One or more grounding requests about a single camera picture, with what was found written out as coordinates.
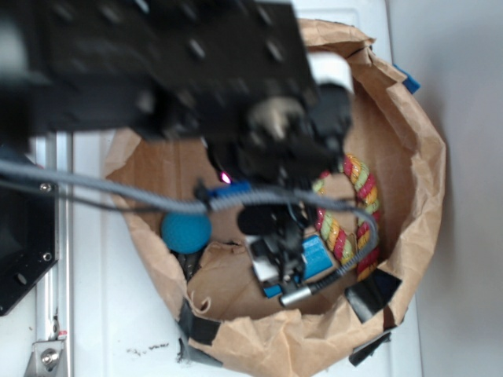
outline metal bracket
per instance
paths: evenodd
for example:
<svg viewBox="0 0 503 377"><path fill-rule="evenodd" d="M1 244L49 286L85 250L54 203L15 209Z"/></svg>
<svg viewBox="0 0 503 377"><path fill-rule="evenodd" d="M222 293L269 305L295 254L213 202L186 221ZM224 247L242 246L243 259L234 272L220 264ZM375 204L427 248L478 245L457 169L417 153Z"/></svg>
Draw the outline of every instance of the metal bracket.
<svg viewBox="0 0 503 377"><path fill-rule="evenodd" d="M33 350L24 377L63 376L66 367L59 367L68 362L64 346L63 340L33 343Z"/></svg>

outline crumpled paper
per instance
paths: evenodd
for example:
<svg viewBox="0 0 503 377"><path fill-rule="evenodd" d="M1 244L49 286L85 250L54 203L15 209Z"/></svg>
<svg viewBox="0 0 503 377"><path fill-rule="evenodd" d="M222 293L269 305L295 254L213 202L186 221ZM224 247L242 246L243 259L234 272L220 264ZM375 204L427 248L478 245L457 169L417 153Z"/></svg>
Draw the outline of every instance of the crumpled paper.
<svg viewBox="0 0 503 377"><path fill-rule="evenodd" d="M345 150L376 175L380 248L386 258L379 269L402 280L388 308L362 324L342 294L354 283L353 276L295 309L283 310L277 300L265 299L240 246L238 209L212 215L213 240L220 242L208 247L201 270L187 285L159 237L162 214L124 215L141 260L173 317L179 318L187 299L200 317L222 320L210 346L193 339L189 344L226 368L263 377L313 375L385 328L400 324L433 255L442 217L446 146L402 85L405 76L374 55L373 39L355 27L319 20L301 20L300 26L310 50L342 55L353 72L354 127ZM199 141L147 144L128 130L117 133L105 171L114 181L183 199L191 197L197 178L218 184ZM121 206L134 205L117 196L114 200ZM237 245L222 244L229 241Z"/></svg>

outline blue ball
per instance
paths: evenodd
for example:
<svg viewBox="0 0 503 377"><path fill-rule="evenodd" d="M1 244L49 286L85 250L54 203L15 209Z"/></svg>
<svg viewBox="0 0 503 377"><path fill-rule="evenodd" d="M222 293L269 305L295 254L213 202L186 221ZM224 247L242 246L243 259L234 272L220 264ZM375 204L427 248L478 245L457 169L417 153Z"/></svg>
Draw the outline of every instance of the blue ball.
<svg viewBox="0 0 503 377"><path fill-rule="evenodd" d="M170 213L164 217L160 234L170 250L192 254L210 240L210 219L205 214Z"/></svg>

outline black wire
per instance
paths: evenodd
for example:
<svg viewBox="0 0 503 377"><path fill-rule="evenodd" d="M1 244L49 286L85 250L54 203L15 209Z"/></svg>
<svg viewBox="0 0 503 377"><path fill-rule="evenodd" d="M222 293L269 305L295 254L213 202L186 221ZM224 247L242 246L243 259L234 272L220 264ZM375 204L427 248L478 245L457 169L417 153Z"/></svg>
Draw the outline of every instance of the black wire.
<svg viewBox="0 0 503 377"><path fill-rule="evenodd" d="M305 228L307 228L307 226L309 226L309 222L306 218L297 217L297 214L293 211L291 204L287 204L286 207L288 208L288 214L290 214L290 217L293 219L293 221L297 224L299 228L304 230Z"/></svg>
<svg viewBox="0 0 503 377"><path fill-rule="evenodd" d="M59 199L59 200L68 200L70 202L86 204L87 206L91 206L91 207L94 207L94 208L97 208L100 210L107 210L110 212L120 212L120 213L164 212L164 210L160 210L159 208L156 208L156 207L129 208L129 207L111 206L111 205L108 205L105 203L100 203L100 202L97 202L94 200L82 198L80 196L74 196L74 195L65 194L63 192L58 192L57 190L54 190L54 189L49 192L43 192L43 191L40 191L40 189L38 189L38 188L31 187L30 185L21 184L21 183L14 183L14 182L7 181L4 179L0 179L0 187L3 187L4 189L8 189L8 190L13 190L13 191L26 192L26 193L33 194L33 195L51 196L51 197Z"/></svg>

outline black tape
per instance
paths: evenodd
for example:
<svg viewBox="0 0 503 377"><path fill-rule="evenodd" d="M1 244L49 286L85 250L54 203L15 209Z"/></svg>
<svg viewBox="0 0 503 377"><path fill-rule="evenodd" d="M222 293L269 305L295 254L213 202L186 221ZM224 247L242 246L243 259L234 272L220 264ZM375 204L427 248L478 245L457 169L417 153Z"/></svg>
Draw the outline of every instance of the black tape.
<svg viewBox="0 0 503 377"><path fill-rule="evenodd" d="M391 333L384 334L374 342L371 342L367 346L364 346L360 350L353 353L349 356L349 362L352 363L355 367L359 366L361 362L364 361L369 356L372 356L373 353L377 350L377 348L386 342L391 341Z"/></svg>
<svg viewBox="0 0 503 377"><path fill-rule="evenodd" d="M344 294L358 319L365 323L384 309L401 283L400 279L377 269L365 280L346 288Z"/></svg>
<svg viewBox="0 0 503 377"><path fill-rule="evenodd" d="M211 357L207 353L204 353L197 348L189 345L189 340L185 337L179 339L180 341L180 353L178 354L178 361L190 360L197 363L211 365L213 367L222 367L223 363L218 361L214 357Z"/></svg>
<svg viewBox="0 0 503 377"><path fill-rule="evenodd" d="M210 346L220 328L220 322L196 316L190 308L190 304L187 300L184 300L178 326L182 333L182 337L180 338L180 354L178 355L180 360L186 359L206 365L222 367L222 362L189 345L189 339L192 338L196 342Z"/></svg>
<svg viewBox="0 0 503 377"><path fill-rule="evenodd" d="M192 338L196 342L207 346L211 346L220 328L220 322L196 316L187 300L183 302L178 325L186 338Z"/></svg>
<svg viewBox="0 0 503 377"><path fill-rule="evenodd" d="M208 213L211 212L211 196L202 180L199 180L197 182L193 194L196 199L198 199L201 203L204 204L204 206L206 207L206 211Z"/></svg>

